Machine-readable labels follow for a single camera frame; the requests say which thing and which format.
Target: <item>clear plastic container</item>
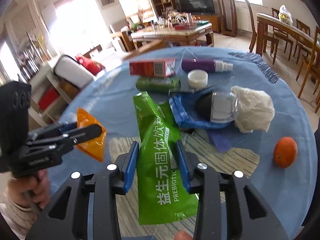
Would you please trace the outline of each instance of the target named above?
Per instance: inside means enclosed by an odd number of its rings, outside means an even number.
[[[234,93],[213,92],[210,121],[214,123],[232,122],[238,113],[238,97]]]

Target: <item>coffee table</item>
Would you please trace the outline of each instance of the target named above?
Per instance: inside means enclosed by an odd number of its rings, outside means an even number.
[[[137,42],[153,40],[179,42],[180,45],[194,45],[196,39],[202,36],[206,36],[207,45],[213,47],[214,40],[211,23],[189,30],[175,30],[168,27],[160,29],[157,26],[153,29],[153,27],[149,26],[131,34],[136,49],[138,48]]]

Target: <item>tangerine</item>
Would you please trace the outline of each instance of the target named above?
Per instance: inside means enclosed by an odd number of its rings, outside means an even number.
[[[273,151],[275,164],[282,169],[288,168],[296,159],[298,147],[291,137],[281,138]]]

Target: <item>screw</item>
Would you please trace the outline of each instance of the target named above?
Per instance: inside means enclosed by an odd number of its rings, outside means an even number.
[[[201,170],[205,170],[207,169],[208,166],[205,163],[198,163],[197,167]]]
[[[109,164],[109,165],[107,166],[107,169],[108,169],[109,171],[114,171],[116,168],[117,168],[117,165],[115,165],[115,164]]]
[[[79,171],[76,171],[76,172],[74,172],[74,173],[71,174],[71,178],[77,179],[77,178],[80,177],[80,175],[81,175],[80,172],[79,172]]]
[[[242,178],[243,177],[243,172],[242,171],[235,171],[233,173],[237,178]]]

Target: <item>green roll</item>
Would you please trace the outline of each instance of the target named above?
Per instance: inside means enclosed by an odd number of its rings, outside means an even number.
[[[168,93],[171,88],[180,88],[179,78],[141,77],[136,82],[140,91]]]

